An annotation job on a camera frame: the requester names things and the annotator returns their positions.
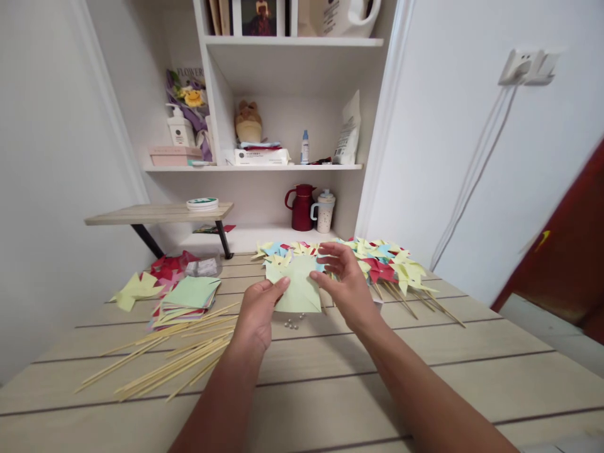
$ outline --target floor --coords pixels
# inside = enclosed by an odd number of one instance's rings
[[[512,294],[499,314],[604,379],[604,346],[526,299]]]
[[[583,335],[580,328],[562,321],[516,294],[510,296],[499,313],[604,379],[604,345]],[[523,453],[601,453],[604,452],[604,428],[601,432],[585,433],[552,445],[533,446],[523,448],[521,451]]]

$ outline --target hand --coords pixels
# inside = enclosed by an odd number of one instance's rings
[[[271,345],[272,312],[288,286],[289,277],[283,277],[275,284],[265,280],[246,289],[233,339],[256,342],[266,351]]]
[[[312,271],[310,277],[329,293],[348,327],[355,332],[368,323],[381,320],[352,249],[337,242],[323,242],[318,253],[331,255],[316,261],[325,264],[325,270],[338,275],[340,281],[316,271]]]

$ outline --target black metal shelf leg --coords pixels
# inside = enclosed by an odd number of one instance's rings
[[[160,249],[159,245],[157,245],[155,239],[151,237],[151,235],[145,228],[145,225],[137,223],[135,225],[131,225],[131,227],[134,228],[134,230],[136,231],[138,236],[143,240],[143,242],[147,244],[147,247],[153,252],[156,258],[161,258],[162,256],[164,256],[162,249]]]
[[[222,248],[225,249],[225,258],[231,259],[233,257],[233,254],[228,249],[227,234],[225,233],[225,227],[222,225],[221,220],[216,220],[216,227],[218,229],[218,234],[220,235],[220,242],[222,242]]]

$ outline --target storage box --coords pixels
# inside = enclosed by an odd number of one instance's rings
[[[287,165],[289,152],[285,148],[273,151],[235,150],[235,165]]]
[[[191,160],[203,160],[201,150],[189,147],[153,147],[149,150],[154,167],[186,167]]]

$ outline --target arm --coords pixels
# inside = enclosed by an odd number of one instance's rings
[[[332,296],[346,320],[374,361],[419,451],[518,450],[495,427],[445,383],[388,327],[375,307],[369,288],[350,247],[323,243],[319,258],[325,269],[339,275],[331,280],[311,272]]]
[[[233,339],[170,453],[243,451],[260,364],[271,344],[272,312],[288,286],[284,278],[246,290]]]

